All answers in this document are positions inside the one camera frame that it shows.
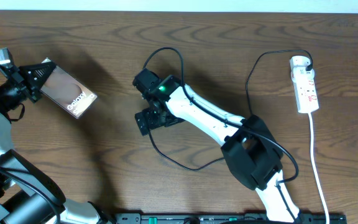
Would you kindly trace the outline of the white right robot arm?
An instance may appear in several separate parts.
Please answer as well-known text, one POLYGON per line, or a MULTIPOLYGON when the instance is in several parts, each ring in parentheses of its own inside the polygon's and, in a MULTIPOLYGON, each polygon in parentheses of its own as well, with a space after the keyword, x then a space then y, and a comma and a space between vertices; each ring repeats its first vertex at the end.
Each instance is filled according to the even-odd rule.
POLYGON ((224 111, 197 95, 189 85, 170 75, 162 80, 144 68, 132 82, 149 106, 135 114, 142 135, 153 129, 187 121, 221 147, 231 174, 257 192, 267 219, 299 223, 300 209, 293 203, 283 176, 282 157, 288 154, 266 124, 256 115, 249 118, 224 111))

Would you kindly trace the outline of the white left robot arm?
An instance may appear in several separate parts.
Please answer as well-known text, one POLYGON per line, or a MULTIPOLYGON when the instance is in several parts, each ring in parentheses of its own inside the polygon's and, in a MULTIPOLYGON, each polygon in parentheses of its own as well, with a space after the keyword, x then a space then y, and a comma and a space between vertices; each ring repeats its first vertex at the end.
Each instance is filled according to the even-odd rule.
POLYGON ((116 219, 92 202, 67 199, 60 187, 21 156, 11 138, 8 112, 25 100, 37 102, 47 81, 60 71, 46 58, 42 63, 17 67, 0 62, 6 82, 0 85, 0 223, 115 223, 116 219))

